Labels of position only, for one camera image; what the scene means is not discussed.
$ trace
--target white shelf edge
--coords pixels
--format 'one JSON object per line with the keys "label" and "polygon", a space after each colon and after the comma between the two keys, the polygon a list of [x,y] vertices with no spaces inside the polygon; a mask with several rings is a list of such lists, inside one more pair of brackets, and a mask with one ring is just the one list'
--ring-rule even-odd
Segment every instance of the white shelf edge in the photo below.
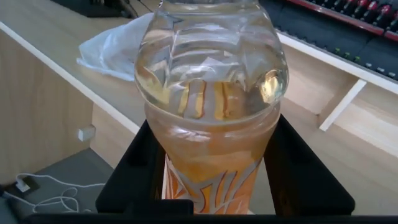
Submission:
{"label": "white shelf edge", "polygon": [[358,78],[361,78],[369,83],[375,84],[398,95],[398,82],[395,80],[387,79],[387,77],[383,77],[376,72],[360,67],[355,63],[343,58],[336,57],[327,51],[308,45],[307,43],[289,35],[283,34],[281,32],[277,32],[277,34],[282,44],[288,45],[293,49],[319,59],[322,62],[339,68],[340,70],[350,73]]}

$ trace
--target water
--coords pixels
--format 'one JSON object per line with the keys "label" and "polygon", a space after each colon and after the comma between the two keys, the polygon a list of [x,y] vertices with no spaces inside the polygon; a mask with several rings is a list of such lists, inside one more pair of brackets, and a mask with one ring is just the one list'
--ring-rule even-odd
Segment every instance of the water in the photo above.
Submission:
{"label": "water", "polygon": [[136,82],[147,102],[211,124],[239,122],[273,107],[289,75],[258,2],[185,2],[200,4],[165,1],[142,41]]}

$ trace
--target power outlet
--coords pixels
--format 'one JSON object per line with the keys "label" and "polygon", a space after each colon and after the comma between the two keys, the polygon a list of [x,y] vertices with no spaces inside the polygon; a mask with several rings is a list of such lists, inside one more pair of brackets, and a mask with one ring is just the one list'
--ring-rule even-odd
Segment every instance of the power outlet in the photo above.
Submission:
{"label": "power outlet", "polygon": [[14,182],[5,188],[6,192],[9,192],[17,197],[24,198],[26,195],[29,195],[31,192],[34,192],[40,188],[40,186],[32,177],[24,177],[20,181],[23,181],[24,184],[21,185],[20,182]]}
{"label": "power outlet", "polygon": [[86,128],[79,129],[78,139],[82,142],[92,139],[95,136],[95,127],[90,125]]}

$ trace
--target floor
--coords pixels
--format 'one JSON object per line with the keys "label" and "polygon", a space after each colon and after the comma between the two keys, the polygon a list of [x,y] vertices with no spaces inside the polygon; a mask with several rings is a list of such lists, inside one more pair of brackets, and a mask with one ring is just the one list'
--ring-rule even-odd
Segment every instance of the floor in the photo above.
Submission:
{"label": "floor", "polygon": [[[89,185],[105,183],[112,174],[113,169],[102,160],[93,150],[86,149],[73,156],[70,156],[54,165],[51,165],[36,174],[51,175],[52,177],[71,184]],[[48,178],[34,178],[40,186],[39,189],[29,193],[25,199],[31,203],[39,203],[47,198],[60,196],[61,193],[69,188],[68,186],[54,182]],[[95,212],[95,200],[101,192],[102,187],[90,187],[78,189],[76,199],[79,202],[80,210],[89,209]],[[22,202],[12,203],[18,217],[26,217],[32,214],[32,207]],[[65,202],[68,206],[75,209],[74,203]],[[66,209],[61,205],[51,205],[40,207],[38,212],[60,213]]]}

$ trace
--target wall socket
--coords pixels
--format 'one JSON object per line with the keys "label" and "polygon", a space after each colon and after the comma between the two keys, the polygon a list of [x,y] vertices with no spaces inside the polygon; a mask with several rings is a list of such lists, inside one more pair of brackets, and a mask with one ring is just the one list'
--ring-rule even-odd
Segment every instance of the wall socket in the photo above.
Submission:
{"label": "wall socket", "polygon": [[94,136],[95,136],[95,127],[92,124],[83,129],[82,128],[79,129],[78,134],[77,134],[77,138],[82,142],[90,140]]}

